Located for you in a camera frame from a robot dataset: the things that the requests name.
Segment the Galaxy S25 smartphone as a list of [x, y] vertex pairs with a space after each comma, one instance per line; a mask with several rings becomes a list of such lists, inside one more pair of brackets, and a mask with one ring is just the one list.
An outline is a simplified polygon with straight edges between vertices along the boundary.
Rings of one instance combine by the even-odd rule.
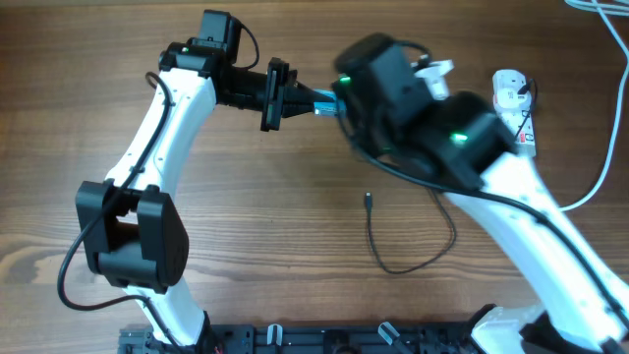
[[323, 117], [338, 117], [346, 112], [345, 103], [338, 101], [331, 90], [316, 89], [315, 92], [324, 95], [326, 100], [319, 98], [314, 102], [314, 114]]

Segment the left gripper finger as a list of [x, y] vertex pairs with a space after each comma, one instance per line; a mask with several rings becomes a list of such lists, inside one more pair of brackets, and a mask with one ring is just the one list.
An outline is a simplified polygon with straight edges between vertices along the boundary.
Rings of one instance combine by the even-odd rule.
[[294, 97], [297, 101], [319, 101], [318, 92], [306, 85], [296, 82]]
[[285, 101], [284, 117], [294, 117], [301, 114], [313, 113], [315, 104], [311, 101]]

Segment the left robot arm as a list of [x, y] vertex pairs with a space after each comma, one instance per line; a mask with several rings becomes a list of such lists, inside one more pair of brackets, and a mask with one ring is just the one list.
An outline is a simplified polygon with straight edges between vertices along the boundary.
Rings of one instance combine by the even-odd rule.
[[102, 182], [84, 182], [76, 195], [81, 227], [73, 244], [91, 272], [123, 290], [150, 321], [140, 352], [218, 353], [207, 313], [184, 279], [189, 236], [174, 196], [192, 144], [218, 105], [257, 111], [264, 131], [306, 113], [322, 114], [331, 92], [308, 88], [286, 62], [265, 72], [237, 65], [245, 25], [207, 10], [200, 32], [163, 51], [146, 74], [152, 103], [132, 143]]

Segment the white power strip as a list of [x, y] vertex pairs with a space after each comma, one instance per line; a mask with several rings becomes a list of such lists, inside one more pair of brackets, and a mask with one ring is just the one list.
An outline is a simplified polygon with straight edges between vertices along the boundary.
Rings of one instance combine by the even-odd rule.
[[498, 70], [492, 76], [492, 103], [504, 124], [513, 133], [520, 153], [537, 155], [532, 112], [534, 81], [512, 69]]

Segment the white USB charger plug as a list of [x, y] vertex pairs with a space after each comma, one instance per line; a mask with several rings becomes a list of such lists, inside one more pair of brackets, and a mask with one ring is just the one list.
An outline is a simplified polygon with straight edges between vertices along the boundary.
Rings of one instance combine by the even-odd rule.
[[507, 86], [494, 89], [493, 106], [499, 113], [528, 110], [532, 105], [529, 85]]

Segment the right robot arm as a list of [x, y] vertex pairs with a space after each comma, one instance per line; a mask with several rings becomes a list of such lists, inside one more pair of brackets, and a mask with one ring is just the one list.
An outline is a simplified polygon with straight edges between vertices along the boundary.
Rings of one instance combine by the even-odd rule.
[[521, 308], [489, 306], [471, 323], [485, 353], [618, 353], [628, 339], [628, 286], [559, 208], [534, 162], [482, 97], [441, 97], [429, 59], [370, 34], [334, 62], [338, 120], [369, 163], [443, 194], [472, 217], [535, 291]]

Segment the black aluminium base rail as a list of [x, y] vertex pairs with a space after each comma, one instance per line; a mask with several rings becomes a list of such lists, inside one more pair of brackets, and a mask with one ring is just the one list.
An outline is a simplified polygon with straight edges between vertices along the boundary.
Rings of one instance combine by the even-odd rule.
[[463, 323], [378, 326], [282, 326], [215, 324], [209, 339], [173, 346], [158, 340], [151, 327], [120, 331], [118, 351], [149, 353], [333, 354], [333, 353], [480, 353]]

